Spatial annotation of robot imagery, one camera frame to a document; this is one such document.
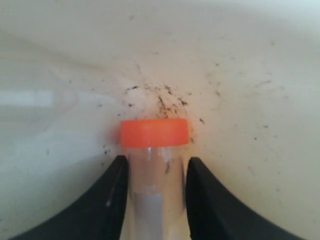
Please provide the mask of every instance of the test tube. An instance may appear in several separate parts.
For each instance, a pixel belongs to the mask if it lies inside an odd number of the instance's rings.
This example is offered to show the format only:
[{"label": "test tube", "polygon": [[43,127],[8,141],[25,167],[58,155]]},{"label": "test tube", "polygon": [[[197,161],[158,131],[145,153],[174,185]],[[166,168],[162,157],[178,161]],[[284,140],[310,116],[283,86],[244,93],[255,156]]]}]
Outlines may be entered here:
[{"label": "test tube", "polygon": [[187,239],[182,219],[182,146],[189,142],[187,120],[125,120],[121,122],[120,139],[130,169],[131,239]]}]

